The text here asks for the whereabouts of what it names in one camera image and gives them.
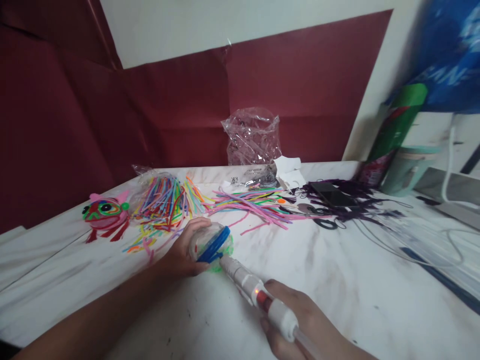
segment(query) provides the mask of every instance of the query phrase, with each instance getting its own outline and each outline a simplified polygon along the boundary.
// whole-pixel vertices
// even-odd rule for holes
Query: marble table
[[[350,179],[355,161],[307,163],[308,181]],[[168,169],[188,172],[205,194],[248,167]],[[134,187],[136,179],[108,195]],[[412,221],[431,228],[472,230],[426,207],[413,196],[405,208],[386,201]],[[64,317],[147,266],[144,251],[126,254],[138,229],[123,239],[85,244],[88,227],[75,208],[0,245],[0,339],[26,346]],[[212,215],[229,225],[243,213]],[[352,342],[379,359],[478,359],[480,316],[420,266],[400,259],[368,239],[354,223],[326,230],[311,220],[288,230],[258,225],[249,215],[231,228],[233,257],[264,280],[275,278],[308,294]],[[393,246],[394,239],[367,225]],[[465,266],[478,267],[477,235],[454,236],[466,255]],[[160,246],[165,238],[157,241]],[[161,257],[167,249],[157,254]],[[274,359],[258,314],[222,273],[206,272],[185,280],[159,299],[112,349],[109,359]]]

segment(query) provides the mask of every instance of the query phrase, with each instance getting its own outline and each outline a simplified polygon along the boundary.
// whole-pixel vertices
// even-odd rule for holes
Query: person's right hand
[[[300,330],[315,344],[322,360],[375,359],[345,339],[308,295],[276,280],[267,281],[265,288],[295,313]],[[285,340],[267,318],[260,319],[260,325],[279,360],[314,359],[297,341]]]

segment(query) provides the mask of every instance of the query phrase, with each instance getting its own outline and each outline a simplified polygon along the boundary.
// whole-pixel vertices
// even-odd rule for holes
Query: power cord
[[[392,247],[390,247],[388,244],[386,244],[384,241],[382,241],[378,236],[376,236],[368,227],[367,225],[365,225],[365,223],[362,221],[362,220],[358,220],[359,222],[361,222],[361,224],[364,226],[364,228],[378,241],[376,242],[375,240],[373,240],[370,236],[368,236],[361,228],[360,226],[358,225],[357,223],[357,220],[356,219],[353,219],[352,220],[354,222],[354,224],[356,225],[356,227],[358,228],[358,230],[360,230],[360,232],[367,238],[369,239],[372,243],[374,243],[375,245],[379,246],[380,248],[384,249],[385,251],[388,251],[389,253],[401,258],[401,259],[404,259],[410,263],[414,263],[414,264],[419,264],[419,265],[423,265],[423,266],[429,266],[429,267],[432,267],[432,268],[438,268],[438,269],[443,269],[443,268],[452,268],[452,267],[458,267],[459,265],[463,264],[463,262],[465,261],[465,257],[464,255],[462,254],[462,252],[460,251],[460,249],[457,247],[457,245],[455,244],[455,242],[452,240],[452,238],[450,237],[450,233],[452,231],[458,231],[458,232],[463,232],[463,233],[470,233],[470,234],[475,234],[475,235],[479,235],[478,232],[473,232],[473,231],[468,231],[468,230],[461,230],[461,229],[445,229],[445,230],[441,230],[440,232],[446,232],[446,237],[448,239],[448,241],[450,242],[450,244],[452,245],[453,249],[455,250],[455,252],[458,254],[458,257],[459,257],[459,260],[456,261],[456,262],[451,262],[449,260],[447,260],[449,262],[448,265],[435,265],[435,264],[431,264],[429,262],[424,262],[424,261],[417,261],[417,260],[414,260],[410,257],[406,257],[406,256],[403,256],[402,254],[399,254],[398,252],[396,252],[396,250]]]

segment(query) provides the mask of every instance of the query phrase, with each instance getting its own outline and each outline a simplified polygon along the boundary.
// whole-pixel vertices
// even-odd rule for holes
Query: green bottle
[[[376,136],[370,155],[360,172],[358,180],[377,187],[382,182],[390,162],[404,142],[415,117],[427,97],[427,87],[422,83],[406,85],[393,99],[388,116]]]

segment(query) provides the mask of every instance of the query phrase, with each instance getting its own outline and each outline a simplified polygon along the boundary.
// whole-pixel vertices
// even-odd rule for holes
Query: white paper
[[[299,157],[280,156],[273,161],[276,165],[276,179],[284,190],[300,188],[307,183],[300,172],[302,162]]]

